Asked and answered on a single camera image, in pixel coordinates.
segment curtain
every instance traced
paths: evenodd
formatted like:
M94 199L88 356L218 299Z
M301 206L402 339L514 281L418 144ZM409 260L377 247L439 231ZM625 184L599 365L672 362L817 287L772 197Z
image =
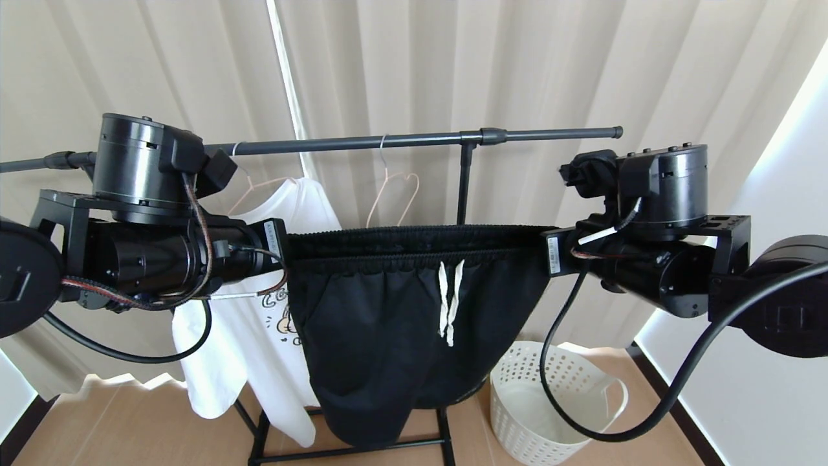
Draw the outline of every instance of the curtain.
M710 211L723 211L828 35L826 3L806 0L276 0L291 69L285 81L288 63L277 58L267 4L3 0L0 158L94 150L108 111L191 129L206 143L620 124L618 140L477 149L467 222L570 226L600 202L565 189L562 163L597 148L626 153L687 141L710 145ZM291 116L291 83L301 119ZM421 180L405 224L454 223L457 147L394 148L383 156L391 173ZM378 151L311 158L343 225L365 226L383 183ZM238 162L255 182L302 175L296 155ZM205 200L208 210L225 213L247 187L243 175ZM27 223L43 187L89 192L80 172L4 174L0 211ZM413 191L411 179L388 183L371 225L396 224ZM269 193L257 190L242 210ZM550 285L525 337L542 337L573 280ZM74 304L55 312L124 351L174 350L169 315ZM651 312L588 279L558 341L626 346ZM44 323L0 347L45 398L75 391L89 373L181 376L176 364L97 355Z
M623 125L618 140L507 143L474 153L468 223L571 226L601 200L566 189L577 153L709 144L710 211L724 211L826 41L825 2L277 0L310 137L495 126ZM377 151L317 154L343 226L364 226L383 181ZM454 223L459 149L384 151L421 188L406 223ZM372 225L393 225L414 186L389 183ZM556 279L524 328L542 338L574 277ZM625 347L652 305L588 279L556 340Z
M0 3L0 157L38 158L61 150L95 150L101 114L148 115L190 129L206 143L292 139L267 7L241 1L3 1ZM254 182L301 176L295 155L243 157ZM205 200L226 212L247 181ZM41 188L90 192L80 171L35 171L0 178L2 215L29 223ZM269 195L256 190L250 207ZM89 337L122 351L172 354L169 313L112 314L74 303L55 314ZM0 347L41 396L75 392L87 374L132 373L139 381L178 363L146 366L81 347L36 323Z

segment pink clothes hanger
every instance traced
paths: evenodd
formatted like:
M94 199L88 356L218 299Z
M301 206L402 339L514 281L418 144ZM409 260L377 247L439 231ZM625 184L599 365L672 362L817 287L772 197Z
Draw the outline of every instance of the pink clothes hanger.
M402 173L402 172L400 172L400 173L394 173L390 177L388 176L388 162L385 161L385 156L383 155L383 144L385 143L385 136L387 136L387 134L383 135L383 138L379 140L379 157L383 160L383 165L385 166L385 180L383 181L383 185L379 188L379 192L377 193L377 198L374 199L374 201L373 201L373 206L371 206L371 211L368 213L368 219L365 221L365 228L368 228L368 226L370 225L371 217L373 216L373 212L377 209L377 204L379 203L379 198L382 197L383 191L385 190L385 186L388 184L388 182L390 180L392 180L395 177L405 177L405 178L403 178L403 179L405 179L405 181L408 181L409 179L411 179L411 177L414 177L414 179L416 180L416 186L414 188L414 193L412 194L412 198L408 200L408 204L406 205L406 210L402 211L402 216L400 216L400 220L397 222L397 226L400 226L402 224L402 220L406 218L406 214L408 213L408 209L411 208L412 202L414 202L414 198L416 197L416 194L420 191L420 177L418 177L416 173Z
M230 156L231 156L231 157L235 157L235 155L236 155L236 148L237 148L237 147L238 147L238 145L239 145L239 144L241 144L242 142L243 142L243 141L237 142L237 143L233 146L233 151L232 151L232 152L231 152L231 154L230 154ZM227 215L228 215L228 216L233 215L233 211L235 211L235 210L236 210L236 207L238 207L238 206L239 206L239 204L241 204L241 203L242 203L242 201L244 201L244 198L245 198L245 197L247 197L247 196L248 196L248 194L250 194L251 192L253 192L253 190L255 190L257 187L263 187L263 186L267 186L267 185L269 185L269 184L273 184L273 183L276 183L276 182L283 182L283 181L285 181L285 180L291 180L291 181L292 181L292 182L294 182L295 184L298 184L298 182L296 181L296 179L295 179L295 178L293 178L293 177L281 177L281 178L276 178L275 180L268 180L268 181L266 181L266 182L260 182L260 183L253 184L253 179L250 177L250 172L248 172L248 171L247 171L247 169L245 169L245 168L244 168L244 167L242 167L241 165L238 165L238 167L239 167L239 168L240 168L240 169L244 172L244 175L245 175L245 176L247 177L247 179L248 179L248 190L244 192L244 194L243 194L243 195L242 195L242 196L238 199L238 201L236 201L236 203L235 203L235 204L233 204L233 206L232 206L232 207L230 207L230 210L227 212Z

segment perforated basket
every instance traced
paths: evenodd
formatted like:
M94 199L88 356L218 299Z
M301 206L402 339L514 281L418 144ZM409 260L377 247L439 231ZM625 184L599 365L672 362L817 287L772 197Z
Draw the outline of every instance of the perforated basket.
M492 429L517 461L530 466L560 464L589 442L572 429L546 398L540 380L542 344L515 342L491 374ZM627 406L627 387L582 356L550 347L546 380L564 411L584 427L603 432ZM607 389L621 386L621 406L610 411Z

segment baseboard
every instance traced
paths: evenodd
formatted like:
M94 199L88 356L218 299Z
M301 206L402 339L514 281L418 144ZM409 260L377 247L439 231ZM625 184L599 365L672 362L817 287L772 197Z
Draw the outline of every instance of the baseboard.
M35 429L46 417L46 413L49 412L55 400L57 400L57 397L52 401L46 401L39 396L35 396L35 400L26 408L26 412L20 416L20 419L12 427L12 431L0 444L0 466L12 466L14 459L23 450L31 435L35 433Z
M647 381L653 390L656 391L656 394L660 398L663 397L667 393L668 385L662 375L658 373L652 361L641 351L641 348L635 342L627 348L627 353L635 361L635 365L638 366L639 371L647 378ZM670 414L676 420L681 431L684 432L685 437L690 441L693 449L699 455L699 458L701 458L702 463L707 466L725 466L725 462L716 453L713 445L707 441L705 435L701 433L699 426L696 425L693 418L687 413L687 410L680 400L673 405Z

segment barcode label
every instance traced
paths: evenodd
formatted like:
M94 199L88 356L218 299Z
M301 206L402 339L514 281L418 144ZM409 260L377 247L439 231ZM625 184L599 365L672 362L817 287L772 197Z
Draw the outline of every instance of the barcode label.
M558 237L546 237L546 249L549 251L549 274L559 274L561 272L561 256L558 253Z
M275 255L279 255L279 236L276 234L276 223L273 221L264 222L264 235L267 237L267 248ZM276 263L276 258L270 258L271 264Z

